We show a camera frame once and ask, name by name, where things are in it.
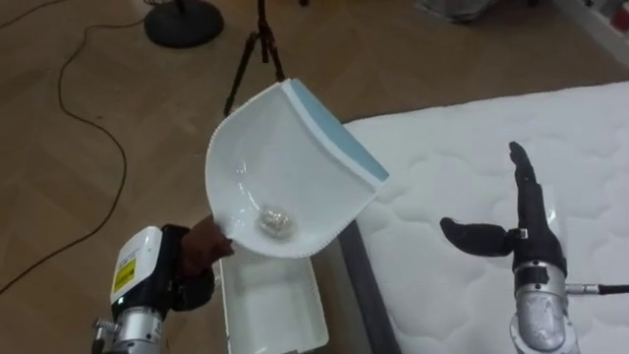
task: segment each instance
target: silver metal joint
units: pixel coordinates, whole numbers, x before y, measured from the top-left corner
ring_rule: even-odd
[[[112,334],[117,332],[118,329],[120,329],[120,327],[117,324],[114,324],[113,322],[106,319],[96,319],[92,327],[95,329],[104,329]]]
[[[118,320],[120,329],[116,332],[114,343],[143,341],[159,343],[161,339],[161,316],[152,308],[131,308]]]
[[[516,277],[525,269],[537,270],[544,282],[518,284],[515,289],[519,334],[530,348],[553,352],[566,341],[565,275],[557,266],[533,261],[518,266],[514,271]]]

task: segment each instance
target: robotic arm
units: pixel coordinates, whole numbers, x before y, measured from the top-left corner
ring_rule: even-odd
[[[568,318],[569,294],[620,294],[627,285],[566,284],[567,262],[548,226],[542,186],[524,149],[509,145],[518,186],[518,227],[509,231],[491,224],[459,224],[441,219],[445,237],[474,256],[505,257],[513,253],[516,314],[510,324],[520,354],[579,354],[576,330]]]
[[[159,354],[168,312],[207,303],[214,292],[211,265],[233,253],[211,217],[192,230],[166,225],[140,231],[118,254],[110,293],[113,321],[96,320],[91,353]]]

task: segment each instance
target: tripod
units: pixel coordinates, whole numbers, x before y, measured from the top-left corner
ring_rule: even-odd
[[[256,48],[256,42],[258,40],[261,47],[262,63],[267,64],[268,57],[270,55],[271,60],[273,61],[273,66],[275,67],[275,80],[278,83],[281,83],[286,79],[286,76],[284,75],[284,70],[282,69],[282,63],[279,60],[279,54],[277,54],[277,45],[275,44],[273,31],[266,21],[266,8],[264,6],[264,0],[257,0],[257,31],[253,31],[249,35],[249,38],[247,38],[245,51],[243,52],[243,56],[240,59],[240,63],[238,64],[236,77],[234,78],[231,92],[227,97],[227,101],[225,102],[225,107],[223,109],[223,114],[225,115],[225,117],[227,117],[229,113],[231,113],[232,107],[234,105],[234,100],[236,99],[236,93],[238,92],[240,83],[245,76],[247,65],[249,64],[249,60],[252,57],[252,53]]]

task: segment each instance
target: tripod leg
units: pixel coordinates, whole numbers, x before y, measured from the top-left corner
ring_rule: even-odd
[[[256,47],[256,41],[259,39],[259,34],[256,32],[252,32],[247,38],[247,43],[245,44],[245,51],[243,52],[243,56],[240,58],[240,63],[238,64],[238,71],[236,72],[236,77],[234,78],[234,83],[232,84],[232,90],[229,92],[229,96],[227,97],[227,101],[225,102],[225,107],[223,108],[223,114],[225,117],[231,113],[232,107],[234,105],[234,100],[236,99],[236,93],[238,93],[238,88],[240,87],[240,83],[245,76],[245,71],[247,70],[247,65],[249,64],[249,60],[252,57],[252,53],[254,52],[254,48]]]
[[[284,75],[284,69],[282,68],[282,62],[279,60],[279,53],[277,52],[277,44],[275,44],[275,37],[273,36],[273,31],[271,28],[267,28],[266,35],[260,39],[262,43],[266,42],[268,46],[268,51],[271,54],[271,59],[273,59],[273,66],[275,67],[275,80],[278,83],[283,82],[286,79],[286,75]]]
[[[260,38],[262,38],[262,40],[259,42],[260,44],[260,49],[261,49],[261,54],[262,54],[262,63],[267,64],[268,63],[268,44],[266,43],[266,41],[264,40],[265,35],[262,34],[264,33],[265,29],[264,28],[260,28],[259,33],[261,34]]]

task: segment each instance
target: white mattress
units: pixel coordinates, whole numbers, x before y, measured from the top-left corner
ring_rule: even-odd
[[[511,258],[456,250],[439,228],[517,225],[508,143],[551,185],[569,282],[629,283],[629,83],[393,114],[348,125],[391,177],[358,218],[405,354],[516,353]],[[629,351],[629,295],[572,298],[584,354]]]

